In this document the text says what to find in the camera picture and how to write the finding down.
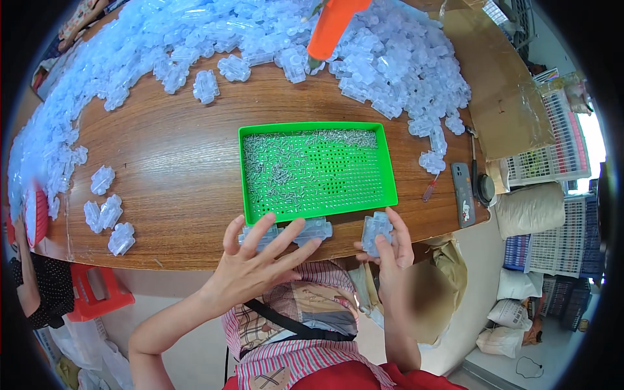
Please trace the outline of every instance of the screwdriver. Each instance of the screwdriver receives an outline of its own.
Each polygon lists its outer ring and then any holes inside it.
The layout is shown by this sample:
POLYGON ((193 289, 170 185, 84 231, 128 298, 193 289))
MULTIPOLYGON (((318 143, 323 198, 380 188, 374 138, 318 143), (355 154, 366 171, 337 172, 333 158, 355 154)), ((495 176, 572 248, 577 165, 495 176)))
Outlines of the screwdriver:
POLYGON ((427 187, 427 190, 425 191, 425 193, 422 196, 422 201, 423 202, 426 203, 429 200, 429 198, 431 198, 431 194, 433 193, 433 188, 436 186, 436 182, 437 182, 437 177, 438 176, 440 176, 439 173, 436 175, 436 178, 433 179, 431 184, 429 184, 429 186, 427 187))

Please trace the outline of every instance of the stacked plastic crates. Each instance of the stacked plastic crates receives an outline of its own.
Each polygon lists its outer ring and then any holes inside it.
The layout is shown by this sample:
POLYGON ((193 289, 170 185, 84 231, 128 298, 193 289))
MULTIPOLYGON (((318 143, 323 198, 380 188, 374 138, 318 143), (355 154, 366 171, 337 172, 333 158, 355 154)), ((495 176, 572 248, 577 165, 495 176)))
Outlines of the stacked plastic crates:
POLYGON ((529 255, 530 234, 508 237, 505 241, 503 266, 510 270, 524 271, 529 255))
POLYGON ((585 137, 563 90, 542 96, 555 145, 507 158, 509 185, 575 180, 592 175, 585 137))
POLYGON ((586 227, 586 198, 567 197, 563 226, 531 235, 529 270, 549 275, 578 278, 583 261, 586 227))
POLYGON ((589 281, 586 278, 576 280, 559 322, 563 329, 573 332, 577 330, 578 323, 585 310, 587 310, 590 298, 591 289, 589 281))
POLYGON ((596 196, 585 198, 585 242, 583 243, 583 262, 581 278, 602 278, 605 257, 600 253, 600 234, 598 232, 598 199, 596 196))
POLYGON ((574 278, 602 276, 596 196, 567 197, 564 207, 563 226, 507 239, 505 268, 574 278))
POLYGON ((540 315, 559 319, 563 329, 575 331, 591 297, 586 278, 544 275, 544 303, 540 315))

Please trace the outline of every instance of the left hand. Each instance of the left hand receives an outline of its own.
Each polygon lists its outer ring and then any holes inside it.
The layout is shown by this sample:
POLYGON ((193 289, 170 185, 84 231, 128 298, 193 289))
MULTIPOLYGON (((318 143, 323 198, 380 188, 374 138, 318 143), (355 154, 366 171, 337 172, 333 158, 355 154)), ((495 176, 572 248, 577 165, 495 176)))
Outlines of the left hand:
POLYGON ((303 218, 292 221, 266 248, 256 253, 258 242, 275 222, 275 214, 267 213, 251 229, 242 246, 238 245, 238 231, 245 223, 240 215, 230 223, 223 237, 223 256, 214 275, 200 293, 218 294, 219 311, 256 298, 269 288, 290 280, 300 280, 293 268, 302 264, 321 244, 320 238, 276 260, 305 226, 303 218))

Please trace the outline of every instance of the phone case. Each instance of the phone case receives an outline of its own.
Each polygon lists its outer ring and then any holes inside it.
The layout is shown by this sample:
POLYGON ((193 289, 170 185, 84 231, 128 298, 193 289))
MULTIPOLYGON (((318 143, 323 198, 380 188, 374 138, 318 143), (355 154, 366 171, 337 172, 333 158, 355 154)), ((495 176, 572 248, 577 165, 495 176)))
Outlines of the phone case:
POLYGON ((475 221, 474 199, 472 198, 472 184, 468 165, 463 162, 451 164, 453 185, 455 186, 455 198, 457 199, 457 214, 459 227, 465 228, 475 221))

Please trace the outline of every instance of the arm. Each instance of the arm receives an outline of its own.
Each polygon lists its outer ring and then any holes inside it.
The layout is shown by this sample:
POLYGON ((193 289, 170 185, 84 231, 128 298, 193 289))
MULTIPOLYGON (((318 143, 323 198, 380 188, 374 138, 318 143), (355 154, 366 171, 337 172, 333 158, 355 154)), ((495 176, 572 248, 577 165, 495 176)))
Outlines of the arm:
POLYGON ((408 335, 406 322, 397 320, 384 306, 384 339, 386 360, 394 363, 399 371, 406 374, 421 368, 421 352, 418 342, 408 335))
POLYGON ((128 357, 137 390, 173 389, 162 362, 164 351, 191 330, 232 307, 260 296, 278 283, 301 278, 292 269, 310 257, 321 240, 310 240, 275 260, 303 229, 305 220, 298 218, 262 252, 256 253, 260 238, 274 222, 275 214, 266 214, 239 246, 237 233, 245 218, 241 215, 232 221, 223 238, 223 257, 206 284, 188 298, 148 318, 132 332, 128 357))
POLYGON ((61 41, 61 43, 59 44, 59 50, 64 51, 70 48, 71 45, 74 44, 74 40, 78 36, 80 30, 91 24, 91 22, 93 22, 93 19, 95 19, 95 17, 98 16, 100 12, 102 12, 104 8, 106 8, 107 5, 109 5, 109 0, 99 0, 95 4, 93 9, 89 11, 89 13, 84 16, 82 21, 76 25, 72 32, 70 32, 69 37, 61 41))
MULTIPOLYGON (((405 278, 407 267, 414 264, 414 251, 407 226, 401 217, 391 208, 386 208, 388 219, 394 226, 392 244, 384 236, 379 235, 375 244, 379 257, 373 258, 360 253, 356 258, 360 261, 371 261, 379 265, 379 297, 384 305, 384 338, 386 342, 386 359, 394 363, 400 372, 421 368, 421 353, 418 343, 407 332, 407 304, 405 295, 405 278)), ((355 247, 362 249, 356 242, 355 247)))
POLYGON ((31 251, 26 238, 26 227, 22 217, 19 217, 15 222, 15 240, 17 241, 19 257, 22 261, 22 279, 24 280, 24 284, 17 287, 17 297, 24 315, 30 317, 39 308, 41 296, 39 296, 37 276, 32 265, 31 251))

